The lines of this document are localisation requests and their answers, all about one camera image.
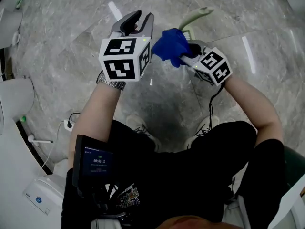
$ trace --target power outlet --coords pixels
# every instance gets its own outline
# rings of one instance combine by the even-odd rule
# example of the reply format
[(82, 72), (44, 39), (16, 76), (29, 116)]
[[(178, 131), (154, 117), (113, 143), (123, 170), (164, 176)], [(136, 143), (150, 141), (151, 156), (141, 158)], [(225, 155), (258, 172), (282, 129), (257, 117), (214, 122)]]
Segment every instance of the power outlet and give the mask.
[(75, 125), (75, 122), (70, 120), (70, 123), (71, 123), (72, 126), (69, 128), (68, 127), (68, 119), (64, 120), (65, 129), (68, 130), (69, 132), (72, 132), (72, 129), (73, 129), (74, 125)]

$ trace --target wristwatch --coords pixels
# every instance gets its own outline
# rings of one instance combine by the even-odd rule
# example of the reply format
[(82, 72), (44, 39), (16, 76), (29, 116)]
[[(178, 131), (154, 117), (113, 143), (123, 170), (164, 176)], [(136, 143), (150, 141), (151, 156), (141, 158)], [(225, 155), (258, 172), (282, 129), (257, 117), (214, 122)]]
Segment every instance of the wristwatch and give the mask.
[(100, 82), (105, 83), (105, 84), (107, 84), (109, 86), (112, 86), (116, 89), (119, 89), (121, 91), (124, 90), (124, 87), (126, 85), (126, 82), (109, 82), (109, 81), (107, 81), (106, 76), (104, 74), (104, 71), (101, 71), (101, 73), (99, 74), (99, 76), (96, 79), (97, 84), (100, 83)]

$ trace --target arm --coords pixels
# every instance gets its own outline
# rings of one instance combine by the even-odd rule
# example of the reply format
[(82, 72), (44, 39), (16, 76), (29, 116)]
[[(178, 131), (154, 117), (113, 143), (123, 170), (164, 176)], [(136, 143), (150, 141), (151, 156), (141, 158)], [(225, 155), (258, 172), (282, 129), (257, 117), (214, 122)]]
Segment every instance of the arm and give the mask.
[(268, 139), (283, 142), (279, 116), (272, 103), (260, 91), (235, 76), (226, 80), (225, 88), (258, 130), (255, 146)]
[(77, 135), (86, 135), (103, 142), (108, 141), (120, 94), (120, 90), (104, 83), (99, 83), (96, 86), (70, 136), (69, 169), (73, 168)]

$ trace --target marble floor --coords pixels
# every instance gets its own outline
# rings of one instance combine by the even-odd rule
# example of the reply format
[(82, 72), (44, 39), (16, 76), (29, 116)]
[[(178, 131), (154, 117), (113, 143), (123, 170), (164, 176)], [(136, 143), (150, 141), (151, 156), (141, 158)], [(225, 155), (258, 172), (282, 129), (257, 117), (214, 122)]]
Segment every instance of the marble floor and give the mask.
[[(55, 139), (59, 122), (81, 111), (95, 88), (100, 44), (116, 21), (111, 1), (122, 15), (152, 12), (154, 42), (190, 11), (213, 7), (211, 15), (192, 24), (196, 38), (217, 46), (234, 73), (271, 100), (284, 126), (285, 144), (305, 155), (305, 23), (286, 0), (25, 0), (21, 40), (12, 49), (13, 70), (33, 81), (36, 97), (27, 125), (36, 137)], [(254, 58), (251, 65), (245, 40)], [(185, 67), (174, 68), (154, 56), (144, 77), (127, 84), (115, 119), (125, 123), (130, 114), (141, 116), (161, 140), (162, 151), (179, 151), (208, 115), (216, 92)], [(248, 121), (226, 91), (213, 106), (222, 122)], [(67, 156), (68, 142), (69, 132), (62, 127), (52, 162)], [(41, 145), (46, 154), (50, 149)]]

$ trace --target display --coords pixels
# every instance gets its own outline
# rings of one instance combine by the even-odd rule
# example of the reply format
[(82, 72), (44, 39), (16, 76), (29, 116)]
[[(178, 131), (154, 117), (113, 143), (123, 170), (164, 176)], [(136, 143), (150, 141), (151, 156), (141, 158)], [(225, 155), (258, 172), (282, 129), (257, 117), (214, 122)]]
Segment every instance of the display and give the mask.
[(113, 153), (85, 147), (82, 161), (83, 176), (107, 176), (111, 171)]

